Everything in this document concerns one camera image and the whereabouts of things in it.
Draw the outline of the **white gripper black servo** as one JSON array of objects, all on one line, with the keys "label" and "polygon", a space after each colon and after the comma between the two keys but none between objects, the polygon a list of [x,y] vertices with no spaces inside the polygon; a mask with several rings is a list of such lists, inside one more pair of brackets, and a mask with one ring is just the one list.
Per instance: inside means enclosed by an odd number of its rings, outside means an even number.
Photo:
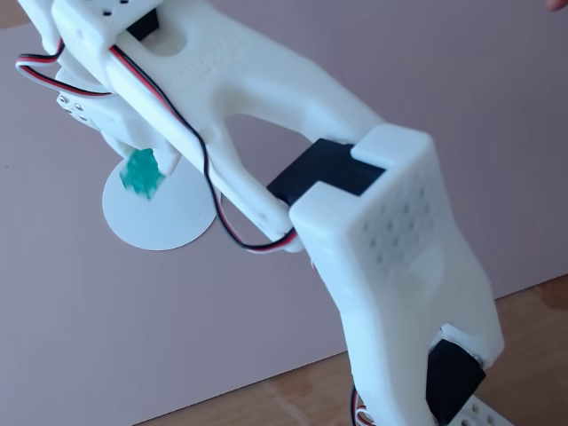
[{"label": "white gripper black servo", "polygon": [[129,158],[135,150],[153,148],[163,175],[171,175],[177,167],[179,151],[120,96],[81,98],[60,92],[57,103],[79,123],[96,130],[122,158]]}]

